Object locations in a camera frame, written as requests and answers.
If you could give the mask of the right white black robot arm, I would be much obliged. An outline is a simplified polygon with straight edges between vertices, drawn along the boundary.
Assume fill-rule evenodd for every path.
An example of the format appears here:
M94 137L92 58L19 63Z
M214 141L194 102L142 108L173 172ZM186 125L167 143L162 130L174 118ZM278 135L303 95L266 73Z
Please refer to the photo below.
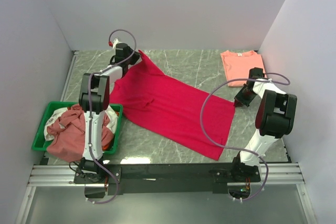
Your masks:
M271 145L288 135L293 128L297 96L288 94L267 80L262 68L249 71L250 81L234 97L234 106L249 106L259 96L261 103L255 119L255 132L245 147L233 159L230 175L241 182L259 174L260 158L264 157Z

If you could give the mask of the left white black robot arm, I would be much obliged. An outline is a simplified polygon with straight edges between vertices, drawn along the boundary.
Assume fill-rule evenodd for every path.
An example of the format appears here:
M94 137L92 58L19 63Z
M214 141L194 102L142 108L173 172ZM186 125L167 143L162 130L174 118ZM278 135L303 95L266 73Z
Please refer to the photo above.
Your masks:
M102 126L109 106L110 82L122 79L129 66L134 65L140 54L123 42L113 42L115 52L110 64L95 73L85 73L82 77L79 105L85 117L85 146L80 161L80 169L86 171L91 182L99 183L104 179Z

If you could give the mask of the magenta red t shirt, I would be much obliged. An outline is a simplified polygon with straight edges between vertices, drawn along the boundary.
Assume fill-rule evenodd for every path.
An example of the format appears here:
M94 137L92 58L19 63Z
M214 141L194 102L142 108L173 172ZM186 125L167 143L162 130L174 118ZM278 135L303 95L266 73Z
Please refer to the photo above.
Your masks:
M219 160L234 118L234 104L165 75L144 53L114 83L110 102L132 123Z

